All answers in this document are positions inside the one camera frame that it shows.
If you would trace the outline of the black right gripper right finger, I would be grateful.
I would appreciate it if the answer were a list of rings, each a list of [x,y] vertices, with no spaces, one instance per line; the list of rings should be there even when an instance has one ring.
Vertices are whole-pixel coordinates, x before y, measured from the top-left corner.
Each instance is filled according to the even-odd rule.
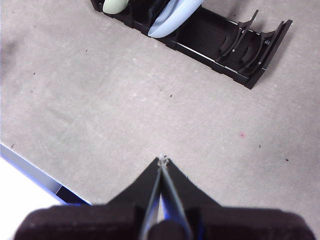
[[[188,240],[314,240],[305,220],[272,208],[222,206],[169,159],[163,161],[165,216],[179,223]]]

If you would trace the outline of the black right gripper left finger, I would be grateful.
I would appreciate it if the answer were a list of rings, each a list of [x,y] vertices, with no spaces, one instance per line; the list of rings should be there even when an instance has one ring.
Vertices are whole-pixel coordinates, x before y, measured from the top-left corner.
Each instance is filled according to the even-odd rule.
[[[24,218],[16,240],[137,240],[159,183],[159,158],[106,204],[37,209]]]

